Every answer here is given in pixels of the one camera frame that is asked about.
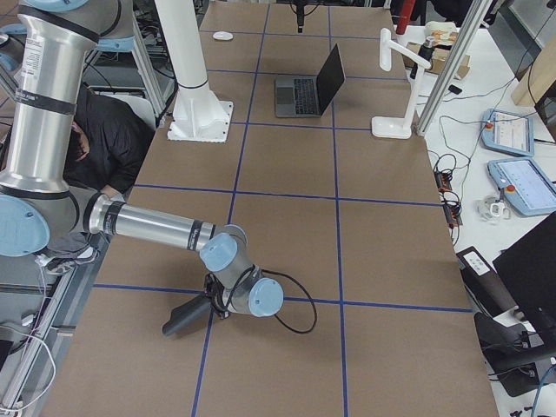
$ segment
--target laptop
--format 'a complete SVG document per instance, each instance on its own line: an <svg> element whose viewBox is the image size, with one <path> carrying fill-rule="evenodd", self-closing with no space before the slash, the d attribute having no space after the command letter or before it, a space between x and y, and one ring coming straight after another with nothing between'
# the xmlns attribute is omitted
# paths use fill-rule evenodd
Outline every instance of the laptop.
<svg viewBox="0 0 556 417"><path fill-rule="evenodd" d="M336 44L318 76L275 79L276 117L320 117L346 80Z"/></svg>

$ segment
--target shoe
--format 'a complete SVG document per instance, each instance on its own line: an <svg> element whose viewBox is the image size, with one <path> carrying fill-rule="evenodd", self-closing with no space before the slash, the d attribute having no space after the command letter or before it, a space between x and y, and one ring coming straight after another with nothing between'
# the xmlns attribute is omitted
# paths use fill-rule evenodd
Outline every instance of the shoe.
<svg viewBox="0 0 556 417"><path fill-rule="evenodd" d="M48 275L64 275L75 269L79 265L92 263L98 258L99 251L95 248L90 248L77 258L53 258L45 266L44 270Z"/></svg>

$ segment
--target white pillar base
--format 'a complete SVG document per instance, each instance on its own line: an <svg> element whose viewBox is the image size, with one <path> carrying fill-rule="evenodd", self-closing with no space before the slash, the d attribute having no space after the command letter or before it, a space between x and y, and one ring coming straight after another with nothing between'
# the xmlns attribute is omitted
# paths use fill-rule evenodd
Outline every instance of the white pillar base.
<svg viewBox="0 0 556 417"><path fill-rule="evenodd" d="M205 84L198 89L180 88L168 139L172 141L226 142L234 104L219 101Z"/></svg>
<svg viewBox="0 0 556 417"><path fill-rule="evenodd" d="M373 117L371 133L378 137L392 137L394 139L408 139L411 136L411 126L404 127L405 119L401 117Z"/></svg>

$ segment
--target computer mouse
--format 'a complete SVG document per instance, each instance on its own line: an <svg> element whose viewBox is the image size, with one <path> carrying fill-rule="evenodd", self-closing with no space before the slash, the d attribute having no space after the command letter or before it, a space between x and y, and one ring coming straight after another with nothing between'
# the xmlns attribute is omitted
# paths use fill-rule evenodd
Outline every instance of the computer mouse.
<svg viewBox="0 0 556 417"><path fill-rule="evenodd" d="M231 41L234 39L234 35L229 32L218 31L212 36L217 41Z"/></svg>

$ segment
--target brown cardboard table surface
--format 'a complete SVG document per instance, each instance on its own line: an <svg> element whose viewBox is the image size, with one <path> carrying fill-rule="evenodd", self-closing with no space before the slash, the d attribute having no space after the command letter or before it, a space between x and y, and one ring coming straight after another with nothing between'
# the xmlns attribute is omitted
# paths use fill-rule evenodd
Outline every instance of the brown cardboard table surface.
<svg viewBox="0 0 556 417"><path fill-rule="evenodd" d="M211 89L235 110L224 144L153 141L129 203L247 232L250 258L301 281L319 321L203 319L172 337L172 308L202 289L198 254L117 236L43 417L497 415L426 144L379 139L402 116L399 56L377 59L381 10L324 7L303 36L287 5L212 3ZM211 37L235 33L229 43ZM334 43L347 81L323 117L277 119L274 77L314 74ZM312 320L281 281L281 316Z"/></svg>

